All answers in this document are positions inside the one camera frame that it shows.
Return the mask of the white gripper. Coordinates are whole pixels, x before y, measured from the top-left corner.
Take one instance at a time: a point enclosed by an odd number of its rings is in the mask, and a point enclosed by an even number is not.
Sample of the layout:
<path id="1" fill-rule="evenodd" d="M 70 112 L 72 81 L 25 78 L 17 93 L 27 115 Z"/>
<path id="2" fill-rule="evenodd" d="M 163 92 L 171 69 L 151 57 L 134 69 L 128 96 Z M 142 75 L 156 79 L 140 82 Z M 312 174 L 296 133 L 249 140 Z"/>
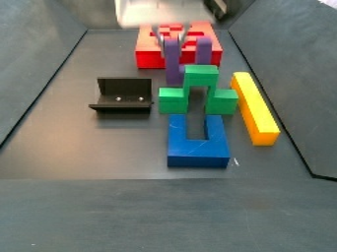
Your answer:
<path id="1" fill-rule="evenodd" d="M 160 24 L 183 23 L 177 34 L 184 43 L 189 22 L 213 23 L 227 13 L 227 0 L 114 0 L 117 23 L 122 28 L 151 25 L 160 49 L 164 49 L 164 36 Z"/>

